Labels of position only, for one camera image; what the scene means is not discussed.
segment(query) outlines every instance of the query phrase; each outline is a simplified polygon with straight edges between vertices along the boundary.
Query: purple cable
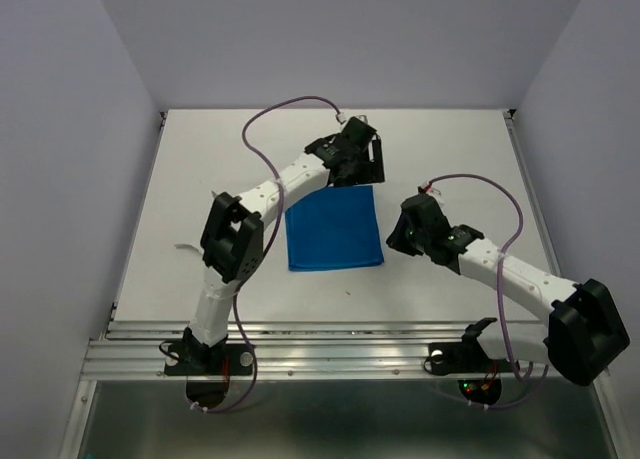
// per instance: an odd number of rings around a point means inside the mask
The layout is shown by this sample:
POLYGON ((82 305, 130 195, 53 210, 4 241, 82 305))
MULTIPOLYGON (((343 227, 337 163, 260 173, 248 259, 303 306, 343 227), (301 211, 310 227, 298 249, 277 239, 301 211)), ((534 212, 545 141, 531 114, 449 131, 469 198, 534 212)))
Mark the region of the purple cable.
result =
MULTIPOLYGON (((251 124, 253 124, 257 119, 261 118, 262 116, 264 116, 265 114, 271 111, 274 111, 275 109, 280 109, 281 107, 288 106, 289 104, 294 104, 296 102, 302 102, 302 101, 308 101, 308 100, 316 100, 316 101, 324 102, 325 104, 328 104, 329 106, 331 106, 334 111, 336 111, 336 115, 340 114, 340 109, 338 108, 338 106, 334 102, 330 101, 329 99, 325 99, 324 97, 320 97, 320 96, 300 96, 300 97, 295 97, 293 99, 279 102, 278 104, 274 104, 273 106, 267 107, 266 109, 258 112, 255 116, 249 119, 247 123, 244 125, 244 127, 242 128, 242 142, 247 147, 247 149, 249 149, 251 152, 256 154, 260 159, 262 159, 262 162, 264 162, 267 165, 267 167, 271 170, 271 173, 273 174, 274 179, 276 180, 276 185, 278 186, 278 214, 276 216, 276 223, 273 227, 273 232, 271 233, 271 236, 269 237, 269 241, 267 242, 267 245, 265 246, 264 252, 262 254, 263 260, 267 256, 269 250, 271 249, 271 246, 276 240, 276 236, 278 235, 278 230, 280 229, 282 214, 284 212, 284 188, 280 183, 280 174, 278 173, 278 169, 276 168, 276 166, 269 160, 269 158, 262 151, 260 151, 258 148, 252 146, 249 143, 249 140, 247 139, 247 130, 249 129, 251 124)), ((256 353, 254 351, 255 346, 251 343, 249 336, 244 330, 244 326, 242 325, 242 321, 240 320, 240 316, 238 314, 238 294, 240 293, 242 286, 244 286, 244 282, 238 285, 238 288, 235 290, 233 294, 233 317, 235 319, 236 326, 238 327, 238 331, 242 336, 242 340, 249 347, 249 351, 251 353, 251 356, 253 357, 253 376, 251 378, 251 383, 249 384, 249 387, 242 393, 242 395, 235 402, 229 404, 228 406, 222 407, 220 409, 205 410, 200 405, 187 399, 187 402, 189 403, 190 407, 200 412, 204 412, 207 414, 219 414, 223 412, 229 412, 232 409, 235 409, 249 396, 249 394, 251 394, 251 391, 253 391, 253 388, 255 387, 256 382, 258 380, 258 358, 256 357, 256 353)))
POLYGON ((525 374, 520 375, 520 366, 518 362, 515 360, 515 356, 513 354, 513 345, 511 344, 509 331, 507 329, 507 318, 504 313, 504 292, 503 292, 504 254, 507 252, 509 247, 511 247, 511 245, 516 241, 516 239, 520 237, 520 234, 522 234, 522 229, 524 228, 524 215, 522 214, 522 208, 520 207, 520 204, 518 204, 518 201, 513 196, 513 194, 507 191, 504 187, 502 187, 500 184, 493 181, 492 179, 489 179, 484 176, 479 176, 477 174, 447 174, 445 176, 439 176, 434 179, 431 179, 428 182, 428 184, 432 185, 435 182, 444 181, 445 179, 458 179, 458 178, 477 179, 479 181, 486 182, 487 184, 492 185, 493 187, 498 189, 500 192, 502 192, 505 196, 507 196, 509 201, 511 201, 513 206, 516 208, 516 212, 518 213, 518 228, 516 229, 516 232, 500 248, 500 252, 503 255, 500 257, 500 259, 498 259, 496 294, 498 297, 498 315, 500 316, 500 328, 502 329, 502 337, 504 338, 504 345, 505 345, 505 349, 507 350, 507 357, 509 358, 509 363, 513 368, 513 374, 515 375, 516 379, 520 382, 523 382, 529 379, 529 376, 531 376, 531 373, 533 372, 533 364, 530 363, 529 368, 527 369, 525 374))

